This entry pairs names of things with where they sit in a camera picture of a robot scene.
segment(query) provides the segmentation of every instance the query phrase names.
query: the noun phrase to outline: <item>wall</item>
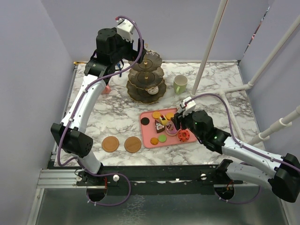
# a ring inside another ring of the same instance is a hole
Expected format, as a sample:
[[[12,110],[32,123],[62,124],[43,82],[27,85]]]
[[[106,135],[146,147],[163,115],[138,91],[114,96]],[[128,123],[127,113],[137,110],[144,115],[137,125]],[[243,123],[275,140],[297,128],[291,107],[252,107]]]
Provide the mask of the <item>wall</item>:
[[[39,0],[3,0],[0,30],[0,224],[23,225],[74,66]]]
[[[88,61],[99,29],[115,17],[135,20],[149,49],[164,60],[201,60],[220,0],[42,0],[68,52]],[[210,60],[240,60],[268,0],[229,0]]]
[[[275,0],[257,35],[240,62],[244,82],[251,80],[278,41],[299,15],[299,0]],[[277,54],[258,82],[248,92],[261,131],[286,116],[300,105],[300,28]],[[300,159],[300,119],[293,126],[281,130],[265,141],[266,149]],[[294,208],[299,210],[300,197]]]

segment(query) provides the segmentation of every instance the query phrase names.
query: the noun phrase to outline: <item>round wooden disc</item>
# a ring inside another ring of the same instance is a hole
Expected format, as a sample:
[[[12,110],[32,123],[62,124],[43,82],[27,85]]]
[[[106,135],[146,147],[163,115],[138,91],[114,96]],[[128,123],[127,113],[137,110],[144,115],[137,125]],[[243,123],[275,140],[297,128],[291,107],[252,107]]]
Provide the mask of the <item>round wooden disc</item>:
[[[124,143],[126,151],[130,153],[135,153],[139,149],[141,149],[142,142],[139,138],[137,137],[129,137]]]
[[[106,137],[102,141],[102,148],[106,152],[116,151],[118,147],[119,147],[119,140],[114,136]]]

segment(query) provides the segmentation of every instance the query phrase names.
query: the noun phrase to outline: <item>marble countertop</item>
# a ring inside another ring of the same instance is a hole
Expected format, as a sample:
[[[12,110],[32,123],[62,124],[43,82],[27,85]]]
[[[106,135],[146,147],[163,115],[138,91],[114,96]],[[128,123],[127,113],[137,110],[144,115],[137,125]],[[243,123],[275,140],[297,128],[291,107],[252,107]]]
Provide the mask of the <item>marble countertop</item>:
[[[207,150],[198,142],[171,145],[160,148],[142,148],[137,153],[129,153],[124,148],[124,142],[128,137],[136,136],[142,140],[139,124],[139,115],[145,111],[174,108],[180,101],[190,96],[190,92],[196,79],[199,63],[163,63],[161,68],[165,73],[167,91],[165,95],[154,104],[135,102],[127,93],[126,84],[128,72],[122,77],[114,76],[109,85],[112,91],[109,94],[100,95],[90,115],[86,134],[93,138],[94,151],[98,160],[104,165],[203,165],[218,164],[224,158],[215,152]],[[69,107],[73,103],[83,80],[85,64],[79,64],[70,97]],[[188,78],[187,90],[176,95],[173,91],[173,81],[176,75],[186,75]],[[242,85],[242,79],[235,62],[207,63],[198,93]],[[258,133],[255,117],[245,91],[227,93],[226,97],[232,106],[236,119],[247,141]],[[215,97],[202,97],[195,100],[197,109],[204,109],[213,118],[214,126],[229,132],[228,119],[225,107]],[[112,153],[102,149],[104,138],[115,136],[120,142],[119,148]],[[65,162],[71,156],[61,152],[61,161]]]

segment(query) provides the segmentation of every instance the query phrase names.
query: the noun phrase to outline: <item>red tray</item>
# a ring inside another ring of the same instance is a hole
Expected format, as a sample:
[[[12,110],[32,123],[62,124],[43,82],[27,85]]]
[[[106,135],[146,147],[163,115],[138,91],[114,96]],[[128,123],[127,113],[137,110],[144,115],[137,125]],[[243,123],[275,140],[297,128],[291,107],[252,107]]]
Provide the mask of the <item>red tray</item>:
[[[160,112],[162,115],[166,115],[167,113],[176,113],[177,109],[172,108],[172,109],[161,109],[161,110],[155,110]],[[156,147],[163,147],[163,146],[168,146],[168,145],[174,145],[174,144],[185,144],[185,143],[190,143],[190,142],[195,142],[197,141],[197,138],[190,132],[190,139],[187,142],[180,142],[179,139],[177,138],[177,135],[175,136],[169,136],[166,134],[165,131],[161,133],[156,133],[155,129],[155,119],[152,117],[152,113],[154,111],[147,111],[143,112],[140,115],[140,125],[141,125],[141,132],[142,132],[142,142],[144,146],[148,149],[151,148],[156,148]],[[143,125],[141,124],[141,119],[147,117],[150,122],[148,125]],[[164,143],[159,142],[157,145],[153,145],[150,143],[150,139],[153,137],[158,138],[160,135],[166,135],[167,140]]]

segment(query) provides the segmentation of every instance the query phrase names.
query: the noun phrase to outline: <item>white pipe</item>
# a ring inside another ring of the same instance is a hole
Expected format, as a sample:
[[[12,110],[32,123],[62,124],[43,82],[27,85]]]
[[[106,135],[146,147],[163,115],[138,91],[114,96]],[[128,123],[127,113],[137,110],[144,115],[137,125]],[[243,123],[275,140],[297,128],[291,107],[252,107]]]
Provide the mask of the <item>white pipe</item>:
[[[249,86],[253,86],[254,85],[254,83],[257,80],[257,78],[263,73],[263,71],[265,70],[265,68],[272,61],[272,59],[279,52],[279,50],[286,43],[286,41],[293,34],[293,32],[298,28],[299,25],[300,25],[300,15],[297,17],[297,19],[293,22],[293,24],[290,26],[290,28],[287,30],[287,32],[284,34],[284,36],[281,38],[281,40],[278,42],[278,44],[275,46],[275,48],[270,53],[270,55],[267,57],[267,59],[265,60],[265,62],[258,69],[258,71],[256,72],[256,74],[252,77],[251,81],[248,82]]]
[[[221,23],[221,20],[222,20],[227,2],[228,2],[228,0],[221,0],[221,2],[219,4],[219,8],[217,10],[215,21],[212,25],[212,29],[211,29],[211,32],[210,32],[210,38],[208,40],[208,43],[207,43],[207,46],[206,46],[206,49],[205,49],[205,52],[204,52],[204,55],[203,55],[203,59],[201,61],[201,65],[200,65],[200,68],[199,68],[199,71],[198,71],[198,74],[197,74],[197,77],[196,77],[196,80],[195,80],[195,83],[194,83],[194,86],[193,86],[192,96],[195,95],[195,93],[197,91],[197,88],[199,86],[199,82],[200,82],[200,79],[202,77],[202,74],[203,74],[204,67],[205,67],[205,64],[207,62],[208,56],[210,54],[211,47],[214,43],[214,40],[215,40],[217,31],[218,31],[219,25]]]
[[[268,129],[256,135],[254,138],[252,138],[251,141],[248,142],[248,144],[254,145],[259,142],[268,140],[271,134],[283,128],[290,127],[292,125],[292,121],[298,117],[300,117],[300,105],[296,108],[296,110],[294,110],[284,118],[280,118],[275,123],[273,123]]]
[[[226,98],[225,93],[224,93],[223,91],[221,91],[221,92],[220,92],[220,96],[221,96],[221,98],[225,101],[225,103],[226,103],[226,105],[227,105],[227,107],[228,107],[229,114],[230,114],[230,119],[231,119],[231,121],[232,121],[232,124],[234,125],[234,128],[235,128],[235,130],[236,130],[238,136],[239,136],[239,139],[240,139],[241,141],[244,142],[244,141],[246,140],[246,139],[245,139],[245,136],[243,135],[243,132],[242,132],[242,130],[241,130],[241,128],[240,128],[240,126],[239,126],[239,124],[238,124],[236,118],[235,118],[235,115],[234,115],[234,113],[233,113],[233,111],[232,111],[232,109],[231,109],[231,107],[230,107],[230,104],[229,104],[229,102],[228,102],[228,100],[227,100],[227,98]]]

